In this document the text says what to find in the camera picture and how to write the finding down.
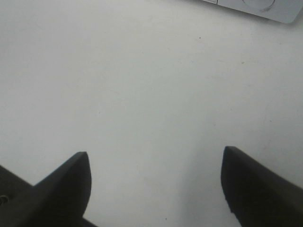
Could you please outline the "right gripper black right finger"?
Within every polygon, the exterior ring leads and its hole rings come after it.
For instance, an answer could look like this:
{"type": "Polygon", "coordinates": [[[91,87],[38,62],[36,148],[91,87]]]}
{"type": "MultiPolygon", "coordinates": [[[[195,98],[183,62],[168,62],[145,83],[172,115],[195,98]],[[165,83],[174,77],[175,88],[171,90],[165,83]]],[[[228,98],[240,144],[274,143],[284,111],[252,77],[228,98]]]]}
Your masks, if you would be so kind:
{"type": "Polygon", "coordinates": [[[301,227],[303,190],[238,149],[226,146],[221,186],[243,227],[301,227]]]}

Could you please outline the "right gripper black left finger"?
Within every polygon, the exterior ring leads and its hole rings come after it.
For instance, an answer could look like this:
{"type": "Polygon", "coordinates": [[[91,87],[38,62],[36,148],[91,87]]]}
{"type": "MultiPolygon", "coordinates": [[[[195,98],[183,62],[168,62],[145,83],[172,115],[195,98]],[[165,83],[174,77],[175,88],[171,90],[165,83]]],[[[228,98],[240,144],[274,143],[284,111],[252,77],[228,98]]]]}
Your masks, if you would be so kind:
{"type": "Polygon", "coordinates": [[[83,215],[91,193],[87,152],[78,152],[31,185],[0,168],[2,227],[90,227],[83,215]]]}

